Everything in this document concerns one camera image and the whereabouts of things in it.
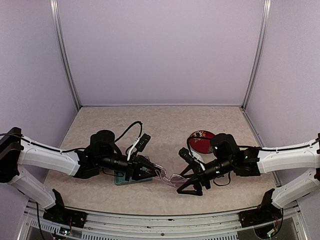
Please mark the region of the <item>clear pink glasses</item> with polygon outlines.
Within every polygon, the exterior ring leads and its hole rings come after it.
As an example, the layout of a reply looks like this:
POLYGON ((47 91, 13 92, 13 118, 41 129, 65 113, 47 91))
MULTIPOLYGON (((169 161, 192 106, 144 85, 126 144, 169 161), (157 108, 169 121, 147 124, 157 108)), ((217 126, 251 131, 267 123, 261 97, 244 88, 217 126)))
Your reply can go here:
POLYGON ((154 166, 155 170, 153 171, 155 172, 155 178, 176 190, 190 179, 189 177, 185 178, 176 173, 168 175, 167 170, 163 166, 159 164, 154 164, 154 166))

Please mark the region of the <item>grey glasses case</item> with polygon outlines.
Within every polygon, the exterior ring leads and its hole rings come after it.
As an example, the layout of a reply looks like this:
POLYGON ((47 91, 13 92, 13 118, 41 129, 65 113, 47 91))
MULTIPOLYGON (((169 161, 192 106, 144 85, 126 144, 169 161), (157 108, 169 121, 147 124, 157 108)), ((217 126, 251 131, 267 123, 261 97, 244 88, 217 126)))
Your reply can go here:
POLYGON ((152 180, 156 174, 155 169, 155 165, 143 156, 127 160, 127 157, 122 155, 114 161, 113 171, 117 175, 115 184, 126 185, 152 180))

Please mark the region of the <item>pink glasses case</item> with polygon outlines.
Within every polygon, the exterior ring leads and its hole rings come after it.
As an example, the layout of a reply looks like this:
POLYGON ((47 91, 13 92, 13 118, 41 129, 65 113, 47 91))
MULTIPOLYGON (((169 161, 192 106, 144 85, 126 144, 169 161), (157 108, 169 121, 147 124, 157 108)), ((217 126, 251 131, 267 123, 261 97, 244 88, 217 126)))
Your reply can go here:
POLYGON ((129 151, 129 150, 128 150, 128 147, 119 146, 119 149, 120 149, 122 155, 124 155, 124 156, 127 156, 127 155, 128 155, 128 151, 129 151))

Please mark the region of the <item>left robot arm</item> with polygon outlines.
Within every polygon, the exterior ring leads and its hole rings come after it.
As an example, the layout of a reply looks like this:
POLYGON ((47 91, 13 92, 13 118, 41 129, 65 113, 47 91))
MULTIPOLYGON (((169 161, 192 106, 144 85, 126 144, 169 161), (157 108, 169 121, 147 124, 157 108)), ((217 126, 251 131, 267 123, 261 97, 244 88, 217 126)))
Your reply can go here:
POLYGON ((116 145, 115 134, 100 130, 90 137, 86 148, 63 150, 41 145, 22 135, 13 127, 0 139, 0 181, 13 186, 44 209, 46 220, 83 228, 87 213, 65 207, 61 194, 44 186, 26 169, 25 165, 64 173, 78 179, 89 179, 100 174, 100 169, 123 173, 125 181, 140 181, 156 177, 160 168, 140 155, 150 136, 144 134, 133 144, 137 151, 123 155, 116 145))

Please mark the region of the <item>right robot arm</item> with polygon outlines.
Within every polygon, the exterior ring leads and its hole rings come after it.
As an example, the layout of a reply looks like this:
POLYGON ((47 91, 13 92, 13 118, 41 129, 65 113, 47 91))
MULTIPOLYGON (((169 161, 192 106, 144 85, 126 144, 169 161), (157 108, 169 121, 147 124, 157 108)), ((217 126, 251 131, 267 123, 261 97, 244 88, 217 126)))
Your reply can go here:
POLYGON ((215 160, 203 163, 188 148, 179 156, 188 166, 181 172, 187 181, 178 194, 202 196, 211 181, 234 172, 240 177, 255 177, 279 170, 306 168, 306 172, 289 183, 265 192, 260 205, 239 212, 243 228, 275 221, 283 217, 282 209, 291 202, 320 188, 320 140, 284 147, 240 146, 231 134, 219 133, 210 139, 215 160))

